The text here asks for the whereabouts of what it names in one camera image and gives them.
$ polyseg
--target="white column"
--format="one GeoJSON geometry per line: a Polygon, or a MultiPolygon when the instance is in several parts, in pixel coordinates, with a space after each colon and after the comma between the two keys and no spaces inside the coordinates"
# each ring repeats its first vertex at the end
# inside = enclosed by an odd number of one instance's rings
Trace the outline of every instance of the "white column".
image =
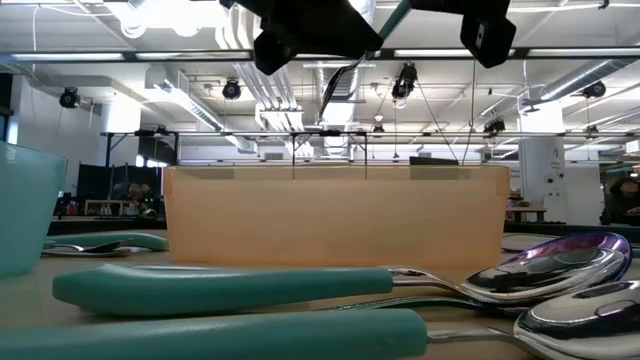
{"type": "MultiPolygon", "coordinates": [[[[113,103],[102,105],[102,118],[105,132],[133,132],[140,129],[141,118],[140,105],[135,101],[121,97],[113,103]]],[[[120,137],[114,136],[111,142],[113,147],[120,137]]],[[[106,149],[106,138],[103,140],[106,149]]],[[[111,165],[122,166],[136,164],[138,155],[138,138],[128,136],[111,151],[111,165]]]]}
{"type": "MultiPolygon", "coordinates": [[[[520,113],[523,132],[564,132],[558,102],[536,106],[537,112],[520,113]]],[[[522,192],[532,206],[547,209],[546,221],[567,221],[567,186],[562,137],[520,140],[522,192]]]]}

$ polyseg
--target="fluorescent light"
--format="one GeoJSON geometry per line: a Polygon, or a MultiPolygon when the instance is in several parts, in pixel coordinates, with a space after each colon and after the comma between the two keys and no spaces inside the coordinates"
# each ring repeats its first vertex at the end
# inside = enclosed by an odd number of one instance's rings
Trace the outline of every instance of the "fluorescent light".
{"type": "MultiPolygon", "coordinates": [[[[509,50],[513,56],[514,49],[509,50]]],[[[467,49],[401,49],[394,51],[395,57],[472,57],[467,49]]]]}
{"type": "Polygon", "coordinates": [[[249,59],[246,51],[203,51],[203,52],[143,52],[135,53],[140,60],[214,60],[214,59],[249,59]]]}
{"type": "Polygon", "coordinates": [[[12,54],[16,61],[119,61],[124,60],[120,53],[33,53],[12,54]]]}
{"type": "Polygon", "coordinates": [[[288,132],[244,132],[244,131],[233,131],[234,135],[237,136],[291,136],[288,132]]]}
{"type": "MultiPolygon", "coordinates": [[[[331,62],[331,63],[308,63],[308,64],[302,64],[302,67],[304,69],[338,69],[341,68],[343,66],[349,66],[351,65],[350,63],[345,63],[345,62],[331,62]]],[[[359,68],[375,68],[376,64],[374,63],[361,63],[358,65],[359,68]]]]}
{"type": "Polygon", "coordinates": [[[640,48],[555,48],[531,49],[528,56],[640,56],[640,48]]]}

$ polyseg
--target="teal cup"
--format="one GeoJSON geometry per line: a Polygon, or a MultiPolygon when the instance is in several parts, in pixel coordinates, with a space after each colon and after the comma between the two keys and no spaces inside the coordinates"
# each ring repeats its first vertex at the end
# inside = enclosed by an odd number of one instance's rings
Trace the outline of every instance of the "teal cup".
{"type": "Polygon", "coordinates": [[[37,266],[67,160],[0,141],[0,276],[37,266]]]}

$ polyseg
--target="table surface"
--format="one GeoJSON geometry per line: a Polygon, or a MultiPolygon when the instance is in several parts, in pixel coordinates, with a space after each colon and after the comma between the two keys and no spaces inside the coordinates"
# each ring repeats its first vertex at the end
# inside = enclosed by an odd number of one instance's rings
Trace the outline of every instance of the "table surface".
{"type": "MultiPolygon", "coordinates": [[[[155,235],[164,235],[165,231],[144,231],[155,235]]],[[[524,249],[549,240],[547,237],[509,234],[505,237],[504,247],[524,249]]],[[[60,274],[78,268],[96,265],[105,260],[43,258],[37,270],[26,276],[0,279],[0,329],[46,328],[63,325],[113,323],[126,321],[123,318],[89,313],[79,308],[55,300],[51,296],[52,279],[60,274]]],[[[114,264],[163,265],[169,264],[168,253],[140,253],[126,258],[106,259],[114,264]]],[[[460,281],[464,272],[448,271],[446,276],[460,281]]],[[[640,278],[640,265],[634,265],[625,277],[640,278]]],[[[425,288],[402,288],[386,297],[432,294],[425,288]]],[[[350,297],[327,301],[314,301],[276,307],[269,311],[304,311],[337,304],[356,303],[370,300],[372,297],[350,297]]],[[[474,329],[491,326],[510,331],[512,320],[495,319],[477,315],[467,310],[448,308],[432,308],[420,310],[419,313],[431,330],[474,329]]],[[[460,344],[439,344],[429,347],[428,356],[420,359],[428,360],[532,360],[535,357],[524,353],[512,344],[501,342],[473,342],[460,344]]]]}

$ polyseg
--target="teal plastic handle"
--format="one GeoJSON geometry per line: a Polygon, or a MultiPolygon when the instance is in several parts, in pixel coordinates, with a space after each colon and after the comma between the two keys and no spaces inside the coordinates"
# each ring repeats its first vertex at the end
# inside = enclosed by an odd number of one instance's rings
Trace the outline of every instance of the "teal plastic handle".
{"type": "Polygon", "coordinates": [[[383,268],[155,271],[105,264],[53,280],[60,301],[128,316],[211,314],[392,289],[383,268]]]}
{"type": "Polygon", "coordinates": [[[169,250],[169,241],[160,236],[144,233],[102,233],[50,236],[46,241],[53,241],[58,244],[78,245],[82,247],[98,246],[110,242],[129,240],[129,246],[146,248],[153,251],[169,250]]]}
{"type": "Polygon", "coordinates": [[[0,331],[11,360],[391,360],[426,352],[411,310],[227,316],[0,331]]]}

